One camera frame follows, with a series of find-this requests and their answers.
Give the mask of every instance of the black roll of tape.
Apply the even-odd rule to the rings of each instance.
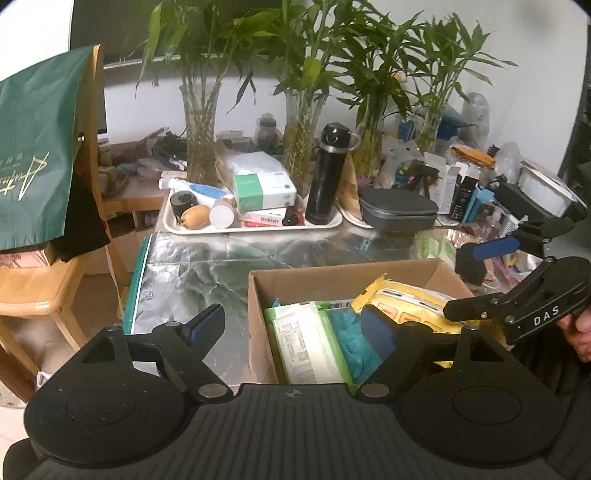
[[[170,206],[178,222],[181,221],[181,215],[195,205],[197,205],[197,199],[188,190],[177,192],[170,197]]]

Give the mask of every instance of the chair backrest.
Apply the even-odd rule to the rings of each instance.
[[[92,190],[100,218],[103,220],[107,235],[112,240],[111,230],[107,223],[105,214],[105,204],[100,192],[99,184],[99,147],[96,139],[98,131],[97,107],[99,104],[99,95],[103,89],[103,49],[101,45],[95,45],[90,56],[88,67],[82,80],[78,102],[76,106],[76,115],[83,118],[77,119],[77,135],[81,133],[84,140],[78,151],[74,172],[86,180],[87,185]],[[111,242],[106,247],[107,263],[111,277],[117,288],[119,296],[119,307],[122,311],[122,293],[124,288],[129,286],[130,279],[127,270],[119,256],[117,247]]]

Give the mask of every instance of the screw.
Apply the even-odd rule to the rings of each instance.
[[[228,389],[219,383],[207,383],[199,387],[197,392],[204,398],[219,398],[223,397]]]
[[[369,398],[384,398],[390,393],[390,389],[381,383],[368,383],[361,387],[361,393]]]

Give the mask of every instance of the handle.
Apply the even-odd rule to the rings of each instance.
[[[355,145],[353,145],[353,146],[350,145],[346,148],[340,148],[340,147],[333,147],[332,145],[327,145],[327,144],[321,142],[320,148],[328,153],[349,153],[349,152],[352,152],[353,150],[357,149],[357,147],[361,143],[361,137],[359,136],[359,134],[351,132],[351,138],[353,138],[353,137],[355,137],[357,139],[357,141],[355,142]]]

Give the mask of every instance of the cardboard box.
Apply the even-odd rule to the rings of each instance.
[[[456,299],[472,296],[460,277],[439,259],[252,271],[248,277],[248,361],[252,379],[265,384],[285,382],[282,372],[275,369],[281,361],[277,346],[269,342],[273,336],[268,334],[262,315],[275,299],[283,305],[354,299],[384,273],[394,281]]]
[[[57,259],[51,242],[0,252],[0,268],[48,267]]]

